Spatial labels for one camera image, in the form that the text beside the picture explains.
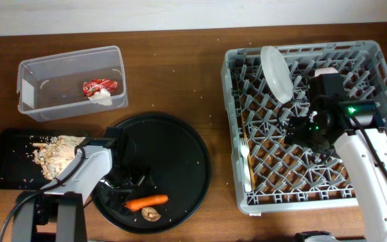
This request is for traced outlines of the orange carrot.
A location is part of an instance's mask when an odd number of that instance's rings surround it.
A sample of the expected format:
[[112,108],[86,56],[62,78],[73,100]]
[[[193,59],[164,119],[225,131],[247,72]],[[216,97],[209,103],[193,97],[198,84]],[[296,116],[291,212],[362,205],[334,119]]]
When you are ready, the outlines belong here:
[[136,212],[137,210],[141,210],[142,208],[161,205],[168,201],[169,201],[168,195],[159,194],[159,195],[153,195],[153,196],[148,196],[144,198],[129,200],[125,203],[124,207],[132,212]]

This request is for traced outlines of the pink bowl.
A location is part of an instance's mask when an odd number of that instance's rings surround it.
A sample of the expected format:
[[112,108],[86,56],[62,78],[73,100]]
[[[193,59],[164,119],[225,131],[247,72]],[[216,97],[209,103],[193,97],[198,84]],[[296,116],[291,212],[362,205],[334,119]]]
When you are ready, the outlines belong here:
[[322,68],[322,69],[317,69],[314,72],[314,76],[318,77],[319,75],[326,75],[326,74],[335,74],[338,73],[338,70],[334,67],[327,67],[327,68]]

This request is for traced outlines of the pile of food scraps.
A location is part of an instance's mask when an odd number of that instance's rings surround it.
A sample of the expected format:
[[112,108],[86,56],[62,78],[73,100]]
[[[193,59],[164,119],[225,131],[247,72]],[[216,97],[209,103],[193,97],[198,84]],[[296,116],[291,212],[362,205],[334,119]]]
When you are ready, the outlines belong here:
[[33,143],[34,163],[42,168],[42,174],[47,180],[59,176],[75,158],[75,147],[80,145],[85,137],[56,136],[47,143]]

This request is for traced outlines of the white plastic fork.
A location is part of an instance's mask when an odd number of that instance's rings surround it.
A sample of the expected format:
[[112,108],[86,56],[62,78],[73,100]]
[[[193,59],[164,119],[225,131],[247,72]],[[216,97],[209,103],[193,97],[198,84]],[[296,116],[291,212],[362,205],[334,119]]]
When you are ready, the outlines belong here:
[[249,162],[248,162],[249,147],[245,138],[241,139],[240,152],[243,157],[243,172],[245,177],[244,189],[245,189],[245,192],[252,192],[251,174],[250,174]]

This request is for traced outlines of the grey plate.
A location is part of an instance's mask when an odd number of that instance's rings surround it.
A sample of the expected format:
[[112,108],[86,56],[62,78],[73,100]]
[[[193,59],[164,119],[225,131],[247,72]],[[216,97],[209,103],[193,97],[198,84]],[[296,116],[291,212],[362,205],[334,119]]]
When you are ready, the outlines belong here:
[[274,97],[283,104],[290,101],[294,86],[283,55],[273,46],[263,46],[260,59],[265,80]]

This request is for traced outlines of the white napkin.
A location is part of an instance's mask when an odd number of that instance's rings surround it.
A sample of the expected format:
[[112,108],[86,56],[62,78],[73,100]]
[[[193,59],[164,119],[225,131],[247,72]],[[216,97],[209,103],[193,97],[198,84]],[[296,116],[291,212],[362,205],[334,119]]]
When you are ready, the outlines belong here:
[[100,104],[103,106],[112,105],[111,93],[106,89],[101,89],[96,91],[92,96],[88,97],[95,104]]

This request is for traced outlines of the red snack wrapper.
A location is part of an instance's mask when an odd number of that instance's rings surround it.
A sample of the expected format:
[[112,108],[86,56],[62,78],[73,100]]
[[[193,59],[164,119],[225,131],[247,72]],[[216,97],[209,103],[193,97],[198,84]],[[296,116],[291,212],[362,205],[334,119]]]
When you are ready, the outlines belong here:
[[105,89],[108,92],[117,90],[118,82],[109,79],[92,79],[83,83],[83,94],[85,97],[91,97],[96,92]]

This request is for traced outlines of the wooden chopstick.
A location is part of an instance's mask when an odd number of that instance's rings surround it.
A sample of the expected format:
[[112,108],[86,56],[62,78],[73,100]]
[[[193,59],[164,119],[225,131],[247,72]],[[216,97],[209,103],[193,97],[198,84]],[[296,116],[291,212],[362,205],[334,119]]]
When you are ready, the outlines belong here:
[[244,159],[244,170],[245,170],[245,191],[253,192],[256,188],[255,186],[255,178],[253,175],[253,168],[251,164],[251,156],[250,156],[250,147],[247,139],[247,131],[245,127],[245,119],[241,114],[241,125],[243,130],[243,138],[241,139],[241,155]]

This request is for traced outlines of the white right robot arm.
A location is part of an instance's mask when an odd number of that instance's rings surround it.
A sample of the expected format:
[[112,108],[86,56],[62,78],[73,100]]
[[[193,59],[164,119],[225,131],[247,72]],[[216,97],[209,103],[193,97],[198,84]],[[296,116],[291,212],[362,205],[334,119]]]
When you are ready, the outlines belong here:
[[355,190],[366,240],[387,241],[387,135],[376,104],[316,98],[285,129],[288,145],[336,152]]

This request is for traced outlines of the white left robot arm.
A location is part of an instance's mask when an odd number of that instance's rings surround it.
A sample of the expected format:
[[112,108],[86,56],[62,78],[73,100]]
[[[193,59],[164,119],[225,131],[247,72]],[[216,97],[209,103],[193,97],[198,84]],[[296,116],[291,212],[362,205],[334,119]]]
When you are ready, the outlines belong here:
[[12,241],[86,241],[84,205],[105,186],[113,195],[129,195],[146,178],[146,170],[125,165],[128,136],[109,127],[102,138],[85,138],[74,149],[74,158],[62,173],[34,192],[22,192],[0,232],[9,224]]

